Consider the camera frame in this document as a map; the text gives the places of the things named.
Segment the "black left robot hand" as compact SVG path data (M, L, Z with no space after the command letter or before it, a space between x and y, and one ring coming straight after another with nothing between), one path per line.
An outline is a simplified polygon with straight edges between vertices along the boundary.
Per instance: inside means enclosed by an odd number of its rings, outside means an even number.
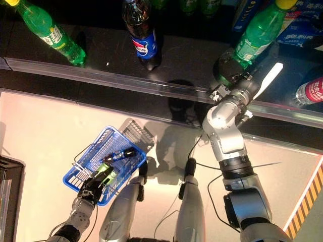
M102 194L102 190L105 187L104 181L106 179L107 182L111 180L108 176L113 170L114 168L110 167L105 171L96 172L95 176L88 178L83 183L77 197L91 203L92 205L96 205Z

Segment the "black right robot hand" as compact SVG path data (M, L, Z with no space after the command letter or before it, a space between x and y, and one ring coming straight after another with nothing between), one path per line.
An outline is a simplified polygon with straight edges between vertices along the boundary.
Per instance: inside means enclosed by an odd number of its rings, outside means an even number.
M213 75L219 84L230 88L246 73L249 65L251 62L240 59L234 48L229 48L215 62Z

